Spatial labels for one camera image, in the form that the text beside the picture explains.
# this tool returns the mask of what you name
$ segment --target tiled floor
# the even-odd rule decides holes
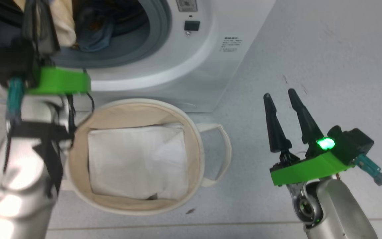
[[[371,136],[369,156],[382,167],[382,1],[278,0],[216,111],[191,115],[223,124],[231,137],[233,162],[221,182],[175,211],[148,217],[105,213],[63,192],[47,238],[305,238],[287,189],[273,186],[269,175],[278,155],[269,152],[265,92],[293,152],[306,149],[290,87],[324,133],[339,124]],[[3,112],[0,103],[0,138]],[[220,136],[203,140],[206,175],[213,176],[223,154]],[[382,239],[382,187],[358,169],[342,178]]]

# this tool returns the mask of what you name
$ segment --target white cloth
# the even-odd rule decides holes
[[[181,124],[93,130],[88,147],[91,188],[96,194],[180,199],[188,191]]]
[[[24,11],[26,0],[13,1]],[[60,46],[72,46],[76,42],[72,0],[52,0],[50,8]]]

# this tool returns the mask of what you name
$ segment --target washing machine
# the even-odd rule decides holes
[[[18,35],[22,12],[0,0],[0,44]],[[185,112],[212,112],[275,0],[136,0],[141,11],[116,22],[110,46],[94,53],[63,47],[53,58],[86,68],[96,105],[144,97]],[[86,97],[77,110],[89,109]]]

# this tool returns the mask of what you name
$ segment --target green led light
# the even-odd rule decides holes
[[[334,140],[330,138],[323,138],[318,140],[317,144],[322,148],[323,150],[332,149],[335,145]]]

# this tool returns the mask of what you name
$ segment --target beige fabric basket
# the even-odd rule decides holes
[[[88,133],[95,129],[143,127],[181,123],[184,127],[188,160],[188,192],[180,200],[137,200],[95,194],[91,190],[88,173]],[[203,178],[204,147],[200,132],[219,129],[225,141],[226,157],[215,180]],[[185,112],[168,103],[149,99],[127,99],[109,103],[87,118],[76,130],[73,148],[68,153],[66,174],[69,182],[62,190],[74,190],[83,200],[99,209],[125,215],[154,215],[173,210],[188,201],[200,185],[214,185],[227,171],[232,149],[229,137],[220,124],[195,125]]]

